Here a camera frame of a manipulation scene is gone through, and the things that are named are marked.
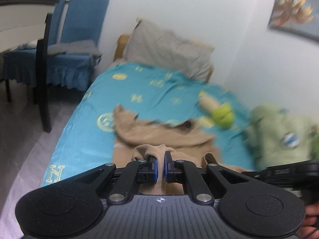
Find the person's right hand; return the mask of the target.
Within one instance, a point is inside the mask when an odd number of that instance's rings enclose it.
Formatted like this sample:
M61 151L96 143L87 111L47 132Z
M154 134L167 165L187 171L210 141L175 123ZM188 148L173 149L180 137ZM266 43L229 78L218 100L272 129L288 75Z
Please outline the person's right hand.
M312 205L307 205L305 207L305 218L297 233L299 238L308 238L308 239L319 238L318 228L315 227L315 224L318 221L318 214L319 214L318 202Z

